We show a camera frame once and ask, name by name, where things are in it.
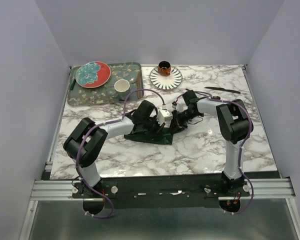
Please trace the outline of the dark green cloth napkin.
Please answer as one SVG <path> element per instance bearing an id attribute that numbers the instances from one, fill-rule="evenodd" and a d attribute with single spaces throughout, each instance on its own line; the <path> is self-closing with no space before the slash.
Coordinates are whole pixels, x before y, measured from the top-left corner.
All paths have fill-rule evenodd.
<path id="1" fill-rule="evenodd" d="M 151 133 L 146 130 L 134 131 L 129 134 L 125 134 L 124 138 L 126 140 L 140 143 L 172 145 L 174 134 L 170 133 L 169 129 L 164 127 L 161 131 L 155 133 Z"/>

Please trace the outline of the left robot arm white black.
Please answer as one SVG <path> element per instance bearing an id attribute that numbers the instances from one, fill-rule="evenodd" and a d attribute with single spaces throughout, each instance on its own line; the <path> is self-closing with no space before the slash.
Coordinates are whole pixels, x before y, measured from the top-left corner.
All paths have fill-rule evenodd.
<path id="1" fill-rule="evenodd" d="M 129 134 L 141 134 L 145 140 L 152 140 L 162 132 L 165 117 L 169 115 L 165 107 L 158 109 L 144 100 L 137 109 L 124 112 L 117 119 L 97 123 L 88 117 L 83 118 L 63 144 L 63 149 L 74 160 L 77 173 L 85 183 L 83 191 L 91 198 L 100 194 L 101 176 L 95 160 L 106 140 Z"/>

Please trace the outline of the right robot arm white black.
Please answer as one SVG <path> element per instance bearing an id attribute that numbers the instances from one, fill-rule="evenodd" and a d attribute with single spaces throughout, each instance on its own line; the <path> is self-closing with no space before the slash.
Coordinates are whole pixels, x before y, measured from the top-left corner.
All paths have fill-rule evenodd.
<path id="1" fill-rule="evenodd" d="M 218 96 L 198 97 L 197 92 L 187 90 L 183 93 L 187 109 L 172 111 L 169 131 L 176 134 L 188 127 L 188 121 L 196 117 L 211 115 L 217 118 L 222 137 L 226 142 L 226 162 L 220 191 L 231 196 L 238 190 L 236 180 L 243 176 L 242 156 L 245 142 L 254 129 L 251 117 L 242 100 L 222 100 Z"/>

